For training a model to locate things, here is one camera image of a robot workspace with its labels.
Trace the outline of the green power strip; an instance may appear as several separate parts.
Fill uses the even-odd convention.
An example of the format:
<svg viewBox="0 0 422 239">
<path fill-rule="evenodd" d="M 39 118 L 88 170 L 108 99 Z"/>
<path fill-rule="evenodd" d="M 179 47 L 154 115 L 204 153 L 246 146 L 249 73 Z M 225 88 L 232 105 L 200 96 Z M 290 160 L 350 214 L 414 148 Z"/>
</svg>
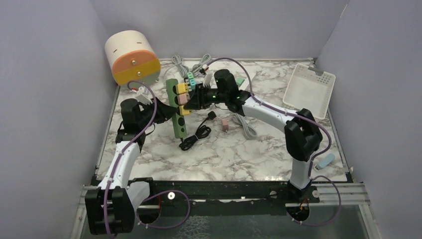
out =
<svg viewBox="0 0 422 239">
<path fill-rule="evenodd" d="M 177 79 L 168 79 L 165 83 L 169 105 L 176 108 L 176 113 L 172 116 L 175 138 L 185 138 L 187 136 L 185 118 L 184 116 L 180 115 L 180 105 L 178 104 L 178 94 L 176 92 L 176 88 L 179 82 Z"/>
</svg>

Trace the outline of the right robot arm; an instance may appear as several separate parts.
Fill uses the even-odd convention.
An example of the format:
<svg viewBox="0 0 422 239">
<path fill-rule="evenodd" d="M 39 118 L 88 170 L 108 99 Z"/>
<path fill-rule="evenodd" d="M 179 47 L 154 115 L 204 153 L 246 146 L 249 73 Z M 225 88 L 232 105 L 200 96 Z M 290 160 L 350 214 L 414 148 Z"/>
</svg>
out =
<svg viewBox="0 0 422 239">
<path fill-rule="evenodd" d="M 285 135 L 286 149 L 292 156 L 292 172 L 288 181 L 287 196 L 295 203 L 307 196 L 311 156 L 319 149 L 323 139 L 312 113 L 307 109 L 298 112 L 272 105 L 254 97 L 249 91 L 240 90 L 229 70 L 214 74 L 216 88 L 197 84 L 193 95 L 184 104 L 186 110 L 204 110 L 212 104 L 225 104 L 241 116 L 261 120 Z"/>
</svg>

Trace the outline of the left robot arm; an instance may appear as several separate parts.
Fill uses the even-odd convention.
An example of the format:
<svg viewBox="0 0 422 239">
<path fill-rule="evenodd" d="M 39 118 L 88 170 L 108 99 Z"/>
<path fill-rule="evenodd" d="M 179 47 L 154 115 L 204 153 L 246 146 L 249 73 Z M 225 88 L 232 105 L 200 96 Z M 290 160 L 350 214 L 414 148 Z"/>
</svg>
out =
<svg viewBox="0 0 422 239">
<path fill-rule="evenodd" d="M 171 119 L 178 111 L 154 98 L 143 104 L 131 98 L 121 102 L 121 127 L 115 139 L 115 154 L 104 179 L 85 195 L 88 224 L 93 235 L 114 236 L 132 231 L 135 213 L 141 203 L 156 200 L 156 190 L 141 181 L 131 183 L 129 177 L 141 153 L 146 129 L 153 123 Z"/>
</svg>

